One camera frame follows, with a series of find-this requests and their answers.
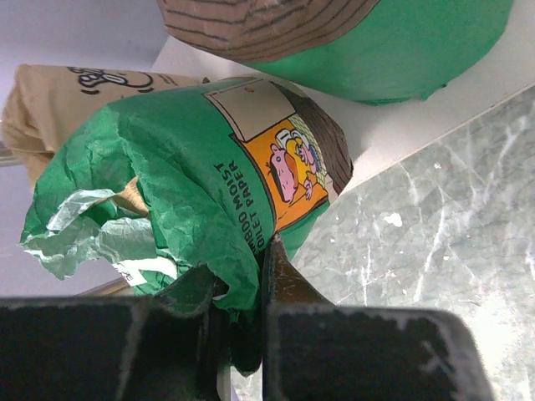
green wrapping paper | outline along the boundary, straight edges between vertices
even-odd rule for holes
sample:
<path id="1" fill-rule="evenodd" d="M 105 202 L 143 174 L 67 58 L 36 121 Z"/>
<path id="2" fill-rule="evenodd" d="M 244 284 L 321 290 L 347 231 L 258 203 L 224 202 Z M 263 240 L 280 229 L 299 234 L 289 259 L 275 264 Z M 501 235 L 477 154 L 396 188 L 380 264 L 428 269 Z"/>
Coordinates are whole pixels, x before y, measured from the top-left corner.
<path id="1" fill-rule="evenodd" d="M 206 263 L 229 286 L 216 305 L 251 311 L 256 256 L 275 232 L 292 255 L 351 171 L 341 129 L 286 83 L 144 94 L 104 107 L 54 156 L 21 243 L 59 279 L 104 257 L 136 294 Z M 142 207 L 120 197 L 128 187 Z"/>

cartoon pig face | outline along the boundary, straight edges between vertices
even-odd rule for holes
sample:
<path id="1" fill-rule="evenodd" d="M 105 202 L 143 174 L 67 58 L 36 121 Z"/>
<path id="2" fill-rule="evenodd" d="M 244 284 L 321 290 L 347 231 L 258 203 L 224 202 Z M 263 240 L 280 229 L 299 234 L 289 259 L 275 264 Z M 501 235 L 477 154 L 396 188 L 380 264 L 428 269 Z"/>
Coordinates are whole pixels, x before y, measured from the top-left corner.
<path id="1" fill-rule="evenodd" d="M 284 202 L 291 202 L 293 196 L 298 188 L 297 181 L 297 167 L 295 160 L 284 149 L 280 149 L 275 144 L 271 145 L 272 156 L 270 159 L 270 167 L 280 192 L 281 198 Z"/>

white spot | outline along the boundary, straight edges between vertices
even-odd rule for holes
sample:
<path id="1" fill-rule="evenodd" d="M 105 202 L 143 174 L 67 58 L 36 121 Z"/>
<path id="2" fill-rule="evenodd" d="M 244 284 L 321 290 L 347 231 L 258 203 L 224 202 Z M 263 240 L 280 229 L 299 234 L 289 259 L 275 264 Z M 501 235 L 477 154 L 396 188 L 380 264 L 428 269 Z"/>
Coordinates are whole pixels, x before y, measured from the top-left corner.
<path id="1" fill-rule="evenodd" d="M 392 213 L 390 216 L 384 217 L 384 220 L 392 226 L 403 226 L 403 221 L 401 220 L 401 215 L 399 213 Z"/>

wall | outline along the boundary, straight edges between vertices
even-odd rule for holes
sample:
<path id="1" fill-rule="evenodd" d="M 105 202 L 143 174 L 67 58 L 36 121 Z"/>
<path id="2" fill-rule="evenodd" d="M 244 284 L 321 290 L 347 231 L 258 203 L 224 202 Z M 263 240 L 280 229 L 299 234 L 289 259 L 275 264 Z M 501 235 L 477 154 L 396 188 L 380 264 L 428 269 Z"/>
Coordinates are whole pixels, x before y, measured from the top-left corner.
<path id="1" fill-rule="evenodd" d="M 149 70 L 166 32 L 155 0 L 3 0 L 0 106 L 21 63 Z M 0 168 L 0 297 L 73 295 L 119 278 L 90 262 L 61 282 L 16 244 L 32 199 L 24 168 Z"/>

gray marble surface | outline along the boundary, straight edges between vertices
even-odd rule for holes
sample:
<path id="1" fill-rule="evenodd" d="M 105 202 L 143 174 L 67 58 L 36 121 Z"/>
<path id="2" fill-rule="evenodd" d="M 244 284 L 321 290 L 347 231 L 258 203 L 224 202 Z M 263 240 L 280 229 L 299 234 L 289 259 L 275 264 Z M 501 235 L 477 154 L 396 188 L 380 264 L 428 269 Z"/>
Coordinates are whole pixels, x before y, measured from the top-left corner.
<path id="1" fill-rule="evenodd" d="M 293 264 L 328 299 L 471 329 L 496 400 L 535 400 L 535 88 L 343 195 Z M 234 374 L 243 401 L 261 375 Z"/>

